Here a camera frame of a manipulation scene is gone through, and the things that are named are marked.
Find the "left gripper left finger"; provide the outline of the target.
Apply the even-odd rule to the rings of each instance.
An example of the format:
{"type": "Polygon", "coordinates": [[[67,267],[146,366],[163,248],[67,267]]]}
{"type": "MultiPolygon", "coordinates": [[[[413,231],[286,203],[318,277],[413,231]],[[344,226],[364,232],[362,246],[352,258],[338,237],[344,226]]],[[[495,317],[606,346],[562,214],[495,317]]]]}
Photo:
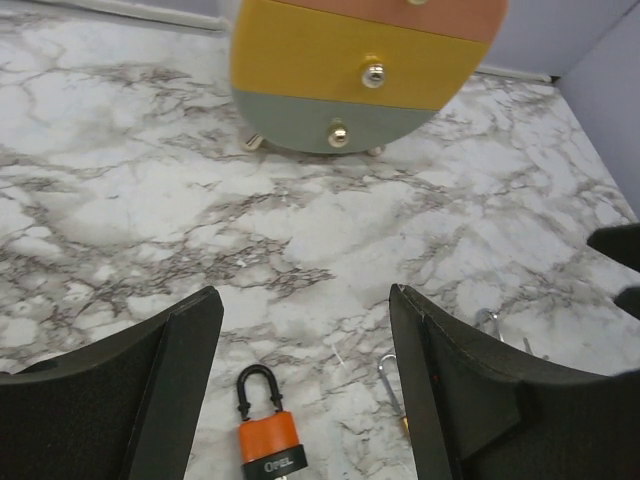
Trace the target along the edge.
{"type": "Polygon", "coordinates": [[[222,320],[207,286],[102,340],[2,373],[2,478],[183,478],[222,320]]]}

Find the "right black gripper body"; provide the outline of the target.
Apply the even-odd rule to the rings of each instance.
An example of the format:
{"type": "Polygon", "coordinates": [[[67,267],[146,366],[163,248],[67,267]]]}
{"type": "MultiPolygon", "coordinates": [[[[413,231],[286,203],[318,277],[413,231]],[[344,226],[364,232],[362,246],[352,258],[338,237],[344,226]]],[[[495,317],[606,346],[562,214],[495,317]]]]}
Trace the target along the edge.
{"type": "MultiPolygon", "coordinates": [[[[635,272],[640,270],[638,223],[597,229],[587,239],[587,245],[635,272]]],[[[640,318],[639,285],[625,287],[614,303],[634,318],[640,318]]]]}

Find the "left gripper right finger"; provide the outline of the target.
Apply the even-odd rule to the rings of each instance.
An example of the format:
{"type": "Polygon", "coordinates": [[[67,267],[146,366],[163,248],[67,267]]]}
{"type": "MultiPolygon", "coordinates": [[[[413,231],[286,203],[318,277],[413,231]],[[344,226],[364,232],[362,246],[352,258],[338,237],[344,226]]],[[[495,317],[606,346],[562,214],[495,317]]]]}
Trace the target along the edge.
{"type": "Polygon", "coordinates": [[[390,322],[421,479],[635,479],[639,375],[525,353],[393,285],[390,322]]]}

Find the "brass long-shackle padlock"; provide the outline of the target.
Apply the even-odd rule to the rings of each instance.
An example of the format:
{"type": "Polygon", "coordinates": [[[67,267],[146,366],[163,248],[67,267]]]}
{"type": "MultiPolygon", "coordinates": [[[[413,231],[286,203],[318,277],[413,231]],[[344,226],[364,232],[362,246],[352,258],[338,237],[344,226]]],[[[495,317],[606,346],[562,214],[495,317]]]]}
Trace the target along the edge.
{"type": "MultiPolygon", "coordinates": [[[[502,343],[506,343],[501,331],[500,315],[494,310],[491,310],[489,308],[479,309],[474,315],[474,328],[482,331],[487,335],[492,336],[502,343]]],[[[537,356],[534,354],[527,337],[522,337],[522,343],[527,354],[537,356]]],[[[550,360],[550,357],[548,355],[542,355],[538,357],[543,360],[550,360]]]]}
{"type": "Polygon", "coordinates": [[[377,362],[377,373],[387,393],[393,412],[402,425],[405,436],[409,437],[409,425],[404,407],[401,405],[398,396],[396,395],[387,372],[387,365],[390,363],[397,364],[396,355],[394,353],[387,353],[381,356],[377,362]]]}

